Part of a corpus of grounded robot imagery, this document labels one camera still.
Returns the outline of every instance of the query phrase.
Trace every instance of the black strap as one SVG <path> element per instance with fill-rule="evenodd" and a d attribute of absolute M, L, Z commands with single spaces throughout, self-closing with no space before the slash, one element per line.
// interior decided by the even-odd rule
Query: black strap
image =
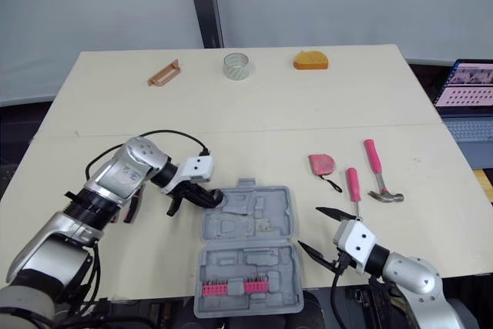
<path fill-rule="evenodd" d="M 320 178 L 322 180 L 327 181 L 337 192 L 342 193 L 342 189 L 334 181 L 329 180 L 329 179 L 324 179 L 324 177 L 322 175 L 320 175 Z"/>

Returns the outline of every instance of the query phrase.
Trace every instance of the screwdriver handle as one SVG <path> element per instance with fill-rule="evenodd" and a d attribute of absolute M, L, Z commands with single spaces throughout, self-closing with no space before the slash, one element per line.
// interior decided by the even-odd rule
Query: screwdriver handle
<path fill-rule="evenodd" d="M 382 172 L 382 165 L 378 158 L 377 150 L 375 149 L 375 142 L 373 139 L 366 139 L 364 141 L 364 147 L 367 150 L 368 159 L 370 160 L 370 166 L 374 173 Z"/>
<path fill-rule="evenodd" d="M 346 171 L 347 181 L 349 185 L 349 194 L 353 202 L 359 202 L 361 200 L 360 196 L 360 183 L 357 181 L 357 172 L 354 167 L 347 169 Z"/>

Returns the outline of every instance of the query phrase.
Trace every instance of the tool case compartment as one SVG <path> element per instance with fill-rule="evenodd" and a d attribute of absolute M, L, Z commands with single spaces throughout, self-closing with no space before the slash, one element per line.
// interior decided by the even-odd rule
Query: tool case compartment
<path fill-rule="evenodd" d="M 240 179 L 204 210 L 194 313 L 197 317 L 292 314 L 303 309 L 294 220 L 285 186 Z"/>

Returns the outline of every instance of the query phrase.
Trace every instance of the pink screwdriver bit holder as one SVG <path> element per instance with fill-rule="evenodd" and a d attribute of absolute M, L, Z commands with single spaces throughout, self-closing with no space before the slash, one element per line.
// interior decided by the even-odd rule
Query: pink screwdriver bit holder
<path fill-rule="evenodd" d="M 247 281 L 243 283 L 245 293 L 266 293 L 269 291 L 268 281 Z"/>
<path fill-rule="evenodd" d="M 203 296 L 223 296 L 228 294 L 228 284 L 207 284 L 202 286 Z"/>

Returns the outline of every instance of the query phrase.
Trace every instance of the black pole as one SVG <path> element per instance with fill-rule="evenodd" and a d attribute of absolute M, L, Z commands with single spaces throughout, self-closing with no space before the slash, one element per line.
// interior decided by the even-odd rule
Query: black pole
<path fill-rule="evenodd" d="M 204 48 L 223 48 L 217 0 L 193 0 Z"/>

